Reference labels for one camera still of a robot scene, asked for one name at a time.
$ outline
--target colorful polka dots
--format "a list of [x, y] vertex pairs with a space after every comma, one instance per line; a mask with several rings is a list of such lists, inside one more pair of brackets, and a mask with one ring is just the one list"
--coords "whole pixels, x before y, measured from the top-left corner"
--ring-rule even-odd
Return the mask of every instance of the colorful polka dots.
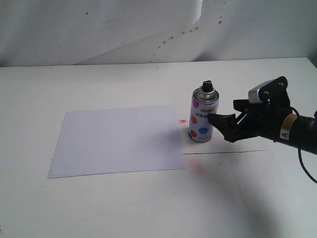
[[200, 134], [206, 134], [208, 132], [208, 128], [202, 127], [202, 128], [199, 128], [198, 131]]
[[197, 119], [194, 115], [190, 115], [190, 120], [192, 121], [193, 124], [197, 123]]
[[190, 133], [191, 133], [191, 135], [192, 135], [193, 137], [196, 137], [196, 136], [197, 136], [197, 133], [194, 132], [193, 130], [191, 130]]
[[193, 100], [193, 105], [195, 108], [199, 107], [199, 102], [196, 100]]

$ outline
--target white wall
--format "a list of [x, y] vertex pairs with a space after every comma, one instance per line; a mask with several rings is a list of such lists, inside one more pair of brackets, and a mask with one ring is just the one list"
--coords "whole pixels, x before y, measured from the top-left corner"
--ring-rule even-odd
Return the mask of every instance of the white wall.
[[315, 0], [204, 0], [191, 25], [197, 2], [0, 1], [0, 64], [307, 57], [317, 50]]

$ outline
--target white paper sheet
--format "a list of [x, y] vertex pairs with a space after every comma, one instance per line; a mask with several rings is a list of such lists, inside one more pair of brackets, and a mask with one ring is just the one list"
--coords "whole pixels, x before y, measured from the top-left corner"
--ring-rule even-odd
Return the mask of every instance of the white paper sheet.
[[48, 178], [184, 169], [172, 106], [65, 114]]

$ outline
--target black cable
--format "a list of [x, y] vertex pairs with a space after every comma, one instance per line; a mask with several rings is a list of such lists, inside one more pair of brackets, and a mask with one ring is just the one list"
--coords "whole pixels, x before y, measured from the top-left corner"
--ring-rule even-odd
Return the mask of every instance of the black cable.
[[296, 116], [297, 116], [297, 119], [298, 119], [298, 130], [299, 130], [299, 133], [298, 133], [298, 135], [299, 135], [299, 143], [298, 143], [298, 158], [299, 158], [299, 163], [301, 164], [301, 166], [302, 166], [302, 169], [304, 170], [304, 172], [307, 174], [307, 176], [313, 181], [313, 182], [315, 182], [315, 183], [317, 183], [317, 180], [316, 179], [314, 179], [314, 177], [308, 172], [308, 170], [306, 169], [306, 167], [305, 167], [305, 165], [304, 165], [304, 163], [303, 163], [303, 159], [302, 159], [302, 151], [301, 151], [301, 124], [300, 124], [300, 122], [299, 122], [299, 113], [298, 113], [298, 111], [295, 109], [295, 108], [293, 108], [293, 107], [291, 107], [291, 109], [296, 113]]

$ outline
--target spray can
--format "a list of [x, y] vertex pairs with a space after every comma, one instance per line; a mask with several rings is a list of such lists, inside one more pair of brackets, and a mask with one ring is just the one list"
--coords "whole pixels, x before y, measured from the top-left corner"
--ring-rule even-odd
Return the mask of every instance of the spray can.
[[188, 135], [195, 142], [203, 143], [211, 139], [213, 126], [208, 123], [208, 114], [216, 113], [218, 104], [219, 93], [210, 80], [204, 81], [193, 92]]

